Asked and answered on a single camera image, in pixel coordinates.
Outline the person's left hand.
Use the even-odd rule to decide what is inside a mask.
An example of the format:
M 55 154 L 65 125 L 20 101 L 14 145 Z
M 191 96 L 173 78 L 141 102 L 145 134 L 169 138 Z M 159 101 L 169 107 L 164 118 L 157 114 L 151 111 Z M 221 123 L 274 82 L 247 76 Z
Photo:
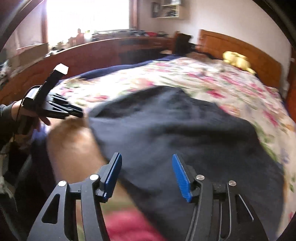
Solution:
M 34 117 L 36 120 L 34 121 L 33 127 L 38 129 L 40 127 L 41 122 L 45 125 L 50 126 L 51 122 L 47 117 L 39 116 L 34 111 L 25 109 L 23 107 L 22 101 L 13 102 L 11 107 L 11 117 L 13 120 L 18 121 L 21 116 L 29 116 Z

